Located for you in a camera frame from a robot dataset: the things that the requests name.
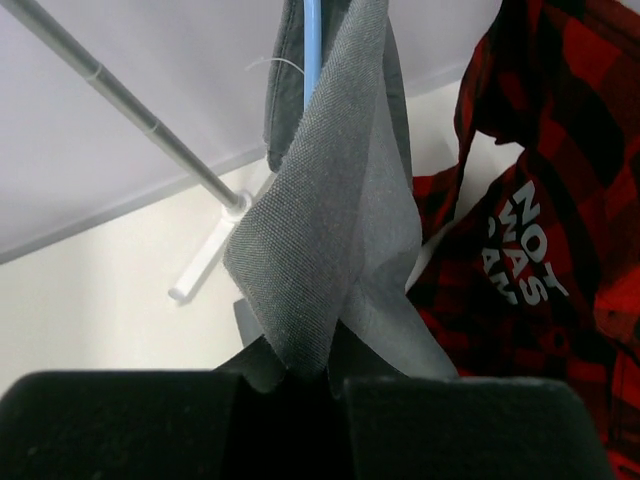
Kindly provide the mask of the light blue plastic hanger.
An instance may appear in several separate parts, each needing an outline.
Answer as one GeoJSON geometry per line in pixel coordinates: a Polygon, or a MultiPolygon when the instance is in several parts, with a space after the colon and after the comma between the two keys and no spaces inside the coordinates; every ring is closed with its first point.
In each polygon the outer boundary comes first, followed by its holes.
{"type": "Polygon", "coordinates": [[[322,69],[322,1],[304,0],[304,108],[307,108],[322,69]]]}

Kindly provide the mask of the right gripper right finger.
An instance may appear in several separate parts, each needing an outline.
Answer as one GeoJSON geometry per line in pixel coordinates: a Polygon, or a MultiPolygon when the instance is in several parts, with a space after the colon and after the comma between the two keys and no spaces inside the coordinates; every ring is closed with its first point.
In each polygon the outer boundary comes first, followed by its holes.
{"type": "Polygon", "coordinates": [[[328,363],[344,465],[333,479],[611,479],[580,398],[555,380],[409,378],[344,325],[328,363]]]}

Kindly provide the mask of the metal clothes rack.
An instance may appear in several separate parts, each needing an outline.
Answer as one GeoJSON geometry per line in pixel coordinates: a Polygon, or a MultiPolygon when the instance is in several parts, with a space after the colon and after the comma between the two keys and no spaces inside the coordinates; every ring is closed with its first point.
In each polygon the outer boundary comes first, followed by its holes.
{"type": "Polygon", "coordinates": [[[3,1],[1,6],[221,203],[222,213],[211,235],[168,291],[177,303],[190,302],[221,261],[240,220],[270,186],[274,173],[263,162],[244,189],[232,191],[38,2],[3,1]]]}

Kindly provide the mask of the red black plaid shirt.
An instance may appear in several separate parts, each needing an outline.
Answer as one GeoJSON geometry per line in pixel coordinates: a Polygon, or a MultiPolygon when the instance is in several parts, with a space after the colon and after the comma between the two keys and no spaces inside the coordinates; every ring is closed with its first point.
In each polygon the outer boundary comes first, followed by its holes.
{"type": "Polygon", "coordinates": [[[456,164],[413,181],[409,291],[464,377],[570,385],[614,474],[639,475],[639,16],[618,1],[505,1],[454,118],[456,164]]]}

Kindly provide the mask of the grey button shirt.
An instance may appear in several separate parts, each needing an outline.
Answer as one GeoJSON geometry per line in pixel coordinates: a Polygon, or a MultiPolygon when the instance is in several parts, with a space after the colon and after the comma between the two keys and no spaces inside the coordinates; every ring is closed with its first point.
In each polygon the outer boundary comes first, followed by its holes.
{"type": "Polygon", "coordinates": [[[384,1],[322,5],[323,67],[310,98],[303,6],[285,3],[265,107],[270,188],[224,264],[286,368],[309,380],[345,325],[397,371],[456,369],[405,293],[422,227],[412,196],[402,72],[384,1]]]}

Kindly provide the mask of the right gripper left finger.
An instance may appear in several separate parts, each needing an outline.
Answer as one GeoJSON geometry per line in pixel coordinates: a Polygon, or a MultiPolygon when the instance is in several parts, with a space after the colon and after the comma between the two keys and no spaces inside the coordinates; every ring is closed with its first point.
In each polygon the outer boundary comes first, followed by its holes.
{"type": "Polygon", "coordinates": [[[40,371],[1,398],[4,479],[249,479],[286,370],[258,339],[214,370],[40,371]]]}

